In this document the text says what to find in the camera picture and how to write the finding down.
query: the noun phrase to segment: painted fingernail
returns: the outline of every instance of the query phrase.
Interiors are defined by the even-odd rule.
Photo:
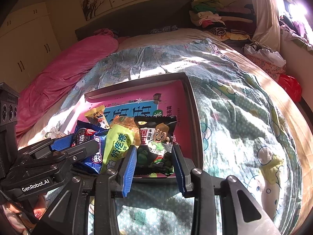
[[[35,217],[39,219],[41,217],[41,214],[39,212],[36,212]]]

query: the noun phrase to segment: cartoon boy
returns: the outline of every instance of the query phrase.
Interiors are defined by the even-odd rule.
[[[157,154],[157,158],[153,161],[158,163],[163,159],[165,148],[162,143],[168,144],[170,138],[167,136],[170,128],[164,124],[158,124],[154,130],[153,140],[149,141],[148,147],[151,149],[150,152]]]

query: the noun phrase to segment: screw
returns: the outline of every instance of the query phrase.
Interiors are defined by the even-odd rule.
[[[115,169],[108,169],[108,170],[106,171],[106,173],[107,173],[108,175],[114,175],[114,174],[116,173],[116,170],[115,170]]]
[[[72,177],[72,181],[73,181],[74,183],[79,182],[79,181],[80,181],[80,176]]]
[[[200,175],[202,173],[202,170],[199,168],[194,168],[191,171],[193,172],[193,174],[196,174],[196,175]]]
[[[233,183],[237,182],[237,178],[235,176],[228,176],[227,179],[228,181],[233,182]]]

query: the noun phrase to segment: headboard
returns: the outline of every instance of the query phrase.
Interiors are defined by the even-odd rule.
[[[115,29],[119,37],[148,34],[150,30],[176,25],[192,28],[189,10],[193,0],[149,0],[112,11],[75,30],[80,41],[101,29]]]

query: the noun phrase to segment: beige curtain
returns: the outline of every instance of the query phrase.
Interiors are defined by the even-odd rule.
[[[257,28],[252,40],[279,51],[281,31],[278,23],[276,0],[252,0],[257,18]]]

